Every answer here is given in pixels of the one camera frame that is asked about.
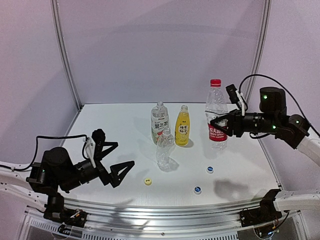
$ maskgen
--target transparent bottle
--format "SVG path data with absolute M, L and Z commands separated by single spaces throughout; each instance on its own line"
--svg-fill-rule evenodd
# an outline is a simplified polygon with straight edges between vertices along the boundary
M 221 91 L 221 80 L 212 79 L 210 81 L 210 91 L 206 99 L 205 110 L 206 120 L 209 128 L 209 139 L 211 140 L 211 147 L 215 150 L 223 150 L 227 147 L 228 136 L 221 130 L 216 129 L 210 125 L 210 121 L 228 113 L 228 107 L 225 102 L 224 95 Z M 218 122 L 218 125 L 224 127 L 227 125 L 226 120 Z
M 157 144 L 160 135 L 169 127 L 168 109 L 162 101 L 159 101 L 151 110 L 151 136 L 154 144 Z
M 171 148 L 175 145 L 175 138 L 172 136 L 170 128 L 165 128 L 160 135 L 156 145 L 156 161 L 161 170 L 168 169 L 170 161 Z
M 182 105 L 178 118 L 175 124 L 174 138 L 175 144 L 178 146 L 185 146 L 189 142 L 190 133 L 190 118 L 188 112 L 188 106 Z

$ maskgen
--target plastic bottle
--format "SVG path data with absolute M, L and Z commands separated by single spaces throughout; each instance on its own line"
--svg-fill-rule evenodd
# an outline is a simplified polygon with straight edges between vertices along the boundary
M 154 144 L 157 144 L 160 135 L 169 127 L 168 109 L 162 101 L 159 101 L 151 110 L 151 136 Z
M 175 144 L 178 146 L 185 146 L 189 141 L 190 132 L 190 118 L 188 107 L 186 105 L 181 106 L 178 118 L 175 124 L 174 138 Z
M 228 112 L 228 107 L 225 102 L 224 95 L 221 91 L 221 80 L 212 79 L 210 81 L 210 91 L 206 99 L 205 109 L 210 112 L 206 112 L 206 119 L 209 127 L 209 139 L 212 141 L 211 147 L 216 150 L 223 150 L 227 147 L 227 135 L 221 130 L 216 129 L 210 125 L 210 121 L 217 116 L 221 116 Z M 226 120 L 222 120 L 218 123 L 219 126 L 224 127 L 227 125 Z
M 170 149 L 174 144 L 174 136 L 172 136 L 170 128 L 167 127 L 159 137 L 155 154 L 158 166 L 163 171 L 169 167 Z

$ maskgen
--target white wall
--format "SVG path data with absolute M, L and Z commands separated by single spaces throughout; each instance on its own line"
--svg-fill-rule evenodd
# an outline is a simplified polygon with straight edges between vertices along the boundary
M 83 103 L 205 102 L 250 73 L 263 0 L 60 0 Z
M 64 135 L 76 112 L 50 1 L 0 1 L 0 161 L 30 163 L 36 135 Z M 59 142 L 39 144 L 38 160 Z M 25 207 L 0 196 L 1 240 L 13 239 Z
M 300 103 L 309 121 L 320 130 L 320 1 L 272 1 L 259 73 L 284 84 Z M 259 111 L 259 89 L 276 86 L 258 78 L 250 108 Z M 288 114 L 299 110 L 287 95 Z M 281 140 L 264 140 L 287 190 L 320 187 L 320 167 Z M 320 212 L 304 211 L 312 240 L 320 239 Z

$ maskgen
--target yellow bottle cap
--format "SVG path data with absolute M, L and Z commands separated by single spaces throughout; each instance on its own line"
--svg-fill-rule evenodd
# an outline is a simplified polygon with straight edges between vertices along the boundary
M 144 180 L 144 184 L 147 185 L 147 186 L 150 186 L 152 184 L 151 178 L 146 178 Z

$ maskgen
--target yellow label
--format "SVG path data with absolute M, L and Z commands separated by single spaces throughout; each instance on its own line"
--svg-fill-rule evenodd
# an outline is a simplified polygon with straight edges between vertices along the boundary
M 188 112 L 180 112 L 175 124 L 175 144 L 185 146 L 189 141 L 190 118 Z

